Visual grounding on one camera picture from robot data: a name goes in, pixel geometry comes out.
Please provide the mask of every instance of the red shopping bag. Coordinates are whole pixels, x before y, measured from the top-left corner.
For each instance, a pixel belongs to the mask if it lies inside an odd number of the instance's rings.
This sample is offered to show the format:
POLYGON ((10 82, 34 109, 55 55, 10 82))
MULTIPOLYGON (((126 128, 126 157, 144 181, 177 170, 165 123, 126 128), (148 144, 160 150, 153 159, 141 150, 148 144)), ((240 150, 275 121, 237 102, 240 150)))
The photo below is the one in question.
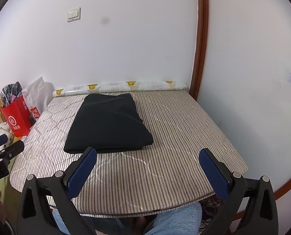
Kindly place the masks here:
POLYGON ((32 123, 23 96, 3 108, 2 113, 15 137, 28 135, 32 123))

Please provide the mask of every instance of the metal screw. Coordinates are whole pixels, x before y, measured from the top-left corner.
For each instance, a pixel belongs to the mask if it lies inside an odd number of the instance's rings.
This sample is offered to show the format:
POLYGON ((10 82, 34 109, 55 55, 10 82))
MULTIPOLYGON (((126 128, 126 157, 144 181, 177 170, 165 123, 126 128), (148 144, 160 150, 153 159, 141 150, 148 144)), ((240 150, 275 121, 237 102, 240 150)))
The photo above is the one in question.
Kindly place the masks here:
POLYGON ((263 176, 262 179, 263 179, 263 181, 265 181, 265 182, 268 182, 268 181, 269 181, 269 178, 266 177, 266 176, 263 176))
POLYGON ((59 170, 59 171, 57 171, 57 172, 55 173, 55 176, 56 176, 57 178, 62 177, 62 175, 63 175, 63 172, 62 172, 61 170, 59 170))
POLYGON ((32 180, 33 179, 33 175, 32 174, 29 174, 28 176, 27 176, 27 180, 32 180))
POLYGON ((235 171, 235 172, 233 173, 233 176, 234 176, 236 179, 241 178, 241 174, 240 174, 239 172, 237 172, 237 171, 235 171))

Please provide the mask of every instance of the white light switch panel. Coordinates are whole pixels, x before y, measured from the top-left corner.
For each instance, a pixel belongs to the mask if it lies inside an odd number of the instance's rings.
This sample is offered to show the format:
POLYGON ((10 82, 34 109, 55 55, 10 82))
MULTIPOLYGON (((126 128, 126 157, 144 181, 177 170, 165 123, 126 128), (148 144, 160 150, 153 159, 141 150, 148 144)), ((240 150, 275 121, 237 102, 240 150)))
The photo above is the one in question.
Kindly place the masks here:
POLYGON ((73 9, 67 12, 67 22, 80 19, 80 8, 73 9))

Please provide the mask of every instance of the striped fabric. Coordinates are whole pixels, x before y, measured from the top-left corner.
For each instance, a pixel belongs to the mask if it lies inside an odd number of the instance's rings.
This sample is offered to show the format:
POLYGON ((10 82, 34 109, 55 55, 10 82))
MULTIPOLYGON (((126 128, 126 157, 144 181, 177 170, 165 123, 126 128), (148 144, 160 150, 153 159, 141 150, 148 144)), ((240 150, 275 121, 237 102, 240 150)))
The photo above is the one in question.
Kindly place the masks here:
MULTIPOLYGON (((154 143, 139 151, 99 154, 82 191, 73 199, 80 213, 138 216, 210 196, 213 189, 198 161, 199 151, 205 147, 231 171, 248 170, 229 140, 186 91, 130 94, 154 143)), ((52 176, 80 156, 65 153, 63 146, 85 97, 65 96, 51 101, 27 136, 24 152, 16 159, 10 175, 14 188, 21 191, 30 173, 37 178, 52 176)), ((49 203, 55 206, 51 197, 49 203)))

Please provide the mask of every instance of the mattress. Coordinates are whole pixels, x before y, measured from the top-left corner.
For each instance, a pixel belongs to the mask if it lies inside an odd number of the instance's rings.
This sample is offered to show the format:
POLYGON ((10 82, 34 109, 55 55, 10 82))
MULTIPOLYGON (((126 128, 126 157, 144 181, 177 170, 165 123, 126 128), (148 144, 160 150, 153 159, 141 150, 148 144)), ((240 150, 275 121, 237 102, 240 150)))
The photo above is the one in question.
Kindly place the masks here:
MULTIPOLYGON (((126 92, 107 93, 119 95, 126 92)), ((130 92, 154 138, 142 150, 99 154, 82 191, 72 201, 82 214, 127 217, 176 208, 213 194, 198 155, 209 148, 231 171, 248 170, 229 140, 184 90, 130 92)), ((10 174, 22 191, 26 177, 52 176, 80 154, 63 151, 64 143, 87 95, 54 98, 25 140, 10 174)), ((55 206, 51 197, 49 204, 55 206)))

